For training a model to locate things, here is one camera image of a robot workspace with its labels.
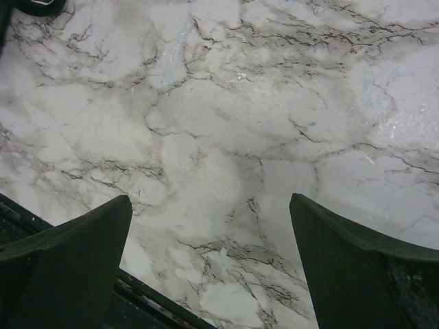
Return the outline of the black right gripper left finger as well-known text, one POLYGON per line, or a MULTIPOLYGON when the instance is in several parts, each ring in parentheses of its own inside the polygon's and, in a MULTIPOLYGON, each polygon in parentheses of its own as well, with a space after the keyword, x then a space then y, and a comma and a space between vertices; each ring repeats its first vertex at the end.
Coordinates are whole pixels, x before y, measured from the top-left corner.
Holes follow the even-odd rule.
POLYGON ((119 195, 61 225, 1 246, 2 328, 101 328, 132 205, 119 195))

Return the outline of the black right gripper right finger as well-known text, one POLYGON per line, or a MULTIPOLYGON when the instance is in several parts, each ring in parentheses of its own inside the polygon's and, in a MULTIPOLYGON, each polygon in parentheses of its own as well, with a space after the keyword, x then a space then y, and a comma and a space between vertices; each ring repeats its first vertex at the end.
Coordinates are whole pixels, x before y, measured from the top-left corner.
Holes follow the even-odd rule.
POLYGON ((438 251, 294 193, 292 227, 319 328, 437 328, 438 251))

